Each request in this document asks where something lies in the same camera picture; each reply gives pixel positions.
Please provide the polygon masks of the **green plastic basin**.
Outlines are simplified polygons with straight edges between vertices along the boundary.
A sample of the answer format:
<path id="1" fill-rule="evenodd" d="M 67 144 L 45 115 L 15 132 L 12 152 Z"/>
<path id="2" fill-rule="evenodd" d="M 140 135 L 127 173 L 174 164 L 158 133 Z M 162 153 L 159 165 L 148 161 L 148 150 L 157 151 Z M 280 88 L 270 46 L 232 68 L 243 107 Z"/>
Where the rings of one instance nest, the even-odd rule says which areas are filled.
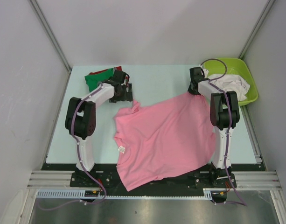
<path id="1" fill-rule="evenodd" d="M 258 90 L 251 72 L 244 61 L 238 58 L 221 57 L 219 61 L 209 60 L 204 62 L 202 64 L 202 68 L 209 71 L 209 76 L 215 73 L 222 74 L 222 76 L 219 78 L 222 78 L 224 75 L 228 74 L 240 75 L 250 85 L 250 89 L 246 95 L 247 99 L 244 101 L 238 101 L 240 106 L 247 105 L 257 100 Z"/>

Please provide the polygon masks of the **pink t shirt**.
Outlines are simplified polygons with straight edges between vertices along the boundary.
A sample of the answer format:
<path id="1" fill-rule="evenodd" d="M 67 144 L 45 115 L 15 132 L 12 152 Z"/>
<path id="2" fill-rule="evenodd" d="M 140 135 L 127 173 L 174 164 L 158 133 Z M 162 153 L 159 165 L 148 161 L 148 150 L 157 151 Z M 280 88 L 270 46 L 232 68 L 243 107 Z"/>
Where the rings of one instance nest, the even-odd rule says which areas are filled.
<path id="1" fill-rule="evenodd" d="M 184 93 L 142 107 L 138 101 L 114 117 L 120 149 L 118 175 L 127 191 L 206 165 L 216 137 L 205 97 Z"/>

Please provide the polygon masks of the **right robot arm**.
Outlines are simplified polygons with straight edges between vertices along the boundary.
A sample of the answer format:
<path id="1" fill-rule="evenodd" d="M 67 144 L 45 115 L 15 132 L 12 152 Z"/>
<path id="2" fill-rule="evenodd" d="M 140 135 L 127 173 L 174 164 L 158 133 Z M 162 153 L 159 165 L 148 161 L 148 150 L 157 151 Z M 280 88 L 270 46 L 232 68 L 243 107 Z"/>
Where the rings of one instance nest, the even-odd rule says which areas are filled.
<path id="1" fill-rule="evenodd" d="M 235 91 L 225 92 L 205 77 L 201 67 L 189 69 L 188 93 L 209 99 L 209 118 L 216 134 L 215 152 L 209 169 L 209 185 L 215 188 L 236 187 L 230 161 L 232 133 L 240 120 L 239 105 Z"/>

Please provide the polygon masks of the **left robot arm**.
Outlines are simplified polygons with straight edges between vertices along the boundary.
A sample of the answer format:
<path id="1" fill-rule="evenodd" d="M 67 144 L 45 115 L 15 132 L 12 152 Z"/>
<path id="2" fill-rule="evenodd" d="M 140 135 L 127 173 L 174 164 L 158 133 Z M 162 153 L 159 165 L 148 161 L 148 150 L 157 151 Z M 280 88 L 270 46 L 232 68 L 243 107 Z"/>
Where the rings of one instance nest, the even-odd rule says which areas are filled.
<path id="1" fill-rule="evenodd" d="M 80 181 L 85 186 L 96 183 L 97 176 L 91 172 L 95 162 L 92 140 L 96 129 L 96 110 L 104 102 L 131 102 L 133 100 L 132 83 L 127 73 L 113 68 L 107 79 L 97 82 L 97 86 L 82 98 L 72 97 L 66 113 L 65 128 L 77 142 L 77 168 L 82 170 Z"/>

